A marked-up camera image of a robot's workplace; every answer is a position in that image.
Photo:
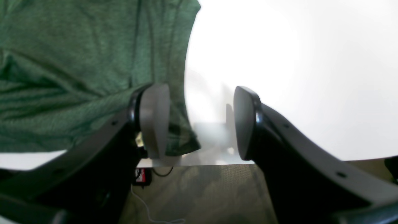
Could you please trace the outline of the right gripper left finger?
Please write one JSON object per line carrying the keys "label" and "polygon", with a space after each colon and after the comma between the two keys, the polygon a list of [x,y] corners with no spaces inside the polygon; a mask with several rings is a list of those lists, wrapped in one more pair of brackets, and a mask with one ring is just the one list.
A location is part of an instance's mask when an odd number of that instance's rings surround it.
{"label": "right gripper left finger", "polygon": [[116,224],[142,158],[167,147],[167,84],[136,90],[127,108],[73,149],[1,182],[1,218],[13,224]]}

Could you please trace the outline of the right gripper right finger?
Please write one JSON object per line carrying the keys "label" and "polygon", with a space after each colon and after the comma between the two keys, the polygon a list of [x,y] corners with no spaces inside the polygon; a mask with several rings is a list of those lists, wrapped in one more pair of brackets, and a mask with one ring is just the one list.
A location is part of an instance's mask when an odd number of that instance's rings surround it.
{"label": "right gripper right finger", "polygon": [[233,110],[239,155],[262,170],[280,224],[397,223],[397,185],[332,156],[247,87]]}

